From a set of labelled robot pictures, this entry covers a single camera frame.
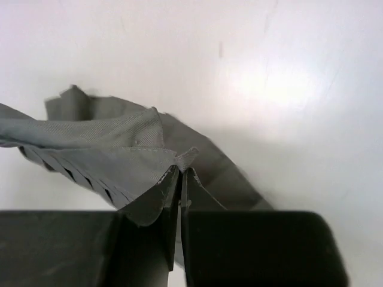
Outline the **grey pleated skirt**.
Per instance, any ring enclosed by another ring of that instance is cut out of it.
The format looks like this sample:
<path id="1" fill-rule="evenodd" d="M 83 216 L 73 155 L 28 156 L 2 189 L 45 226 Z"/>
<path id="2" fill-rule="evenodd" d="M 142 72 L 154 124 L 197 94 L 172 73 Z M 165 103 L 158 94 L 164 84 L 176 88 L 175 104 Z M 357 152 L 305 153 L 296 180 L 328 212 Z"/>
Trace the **grey pleated skirt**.
<path id="1" fill-rule="evenodd" d="M 227 210 L 269 210 L 236 164 L 177 118 L 71 86 L 46 100 L 46 120 L 1 105 L 1 146 L 57 172 L 121 209 L 158 184 L 171 166 L 193 168 Z"/>

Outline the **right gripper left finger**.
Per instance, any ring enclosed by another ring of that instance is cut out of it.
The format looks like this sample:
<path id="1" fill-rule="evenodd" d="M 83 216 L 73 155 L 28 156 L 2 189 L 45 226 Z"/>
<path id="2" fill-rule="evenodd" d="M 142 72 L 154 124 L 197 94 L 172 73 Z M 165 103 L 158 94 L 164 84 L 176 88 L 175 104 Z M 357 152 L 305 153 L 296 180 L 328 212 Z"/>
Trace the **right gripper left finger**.
<path id="1" fill-rule="evenodd" d="M 174 267 L 177 167 L 117 211 L 1 212 L 2 286 L 166 286 Z"/>

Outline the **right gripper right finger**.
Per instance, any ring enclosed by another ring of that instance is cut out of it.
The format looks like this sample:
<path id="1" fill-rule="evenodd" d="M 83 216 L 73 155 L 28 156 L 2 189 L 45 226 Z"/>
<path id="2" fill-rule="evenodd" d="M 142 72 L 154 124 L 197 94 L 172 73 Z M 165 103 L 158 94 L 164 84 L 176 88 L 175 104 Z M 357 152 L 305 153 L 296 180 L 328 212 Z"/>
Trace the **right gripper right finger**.
<path id="1" fill-rule="evenodd" d="M 332 231 L 307 211 L 226 210 L 193 169 L 183 174 L 188 286 L 348 286 Z"/>

